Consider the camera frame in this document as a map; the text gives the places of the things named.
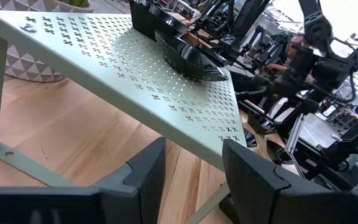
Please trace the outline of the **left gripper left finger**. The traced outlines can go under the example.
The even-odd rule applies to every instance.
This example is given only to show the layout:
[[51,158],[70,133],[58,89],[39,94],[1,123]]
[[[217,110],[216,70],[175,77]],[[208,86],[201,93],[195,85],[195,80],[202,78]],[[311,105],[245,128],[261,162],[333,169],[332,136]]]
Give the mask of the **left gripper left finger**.
[[0,223],[157,223],[166,148],[157,138],[88,187],[0,187]]

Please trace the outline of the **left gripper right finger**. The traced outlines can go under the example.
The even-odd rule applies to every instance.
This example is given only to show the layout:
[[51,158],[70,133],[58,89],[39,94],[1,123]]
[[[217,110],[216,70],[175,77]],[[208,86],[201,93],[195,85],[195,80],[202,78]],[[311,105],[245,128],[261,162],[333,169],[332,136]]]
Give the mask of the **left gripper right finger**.
[[358,190],[324,188],[232,139],[222,157],[241,223],[358,223]]

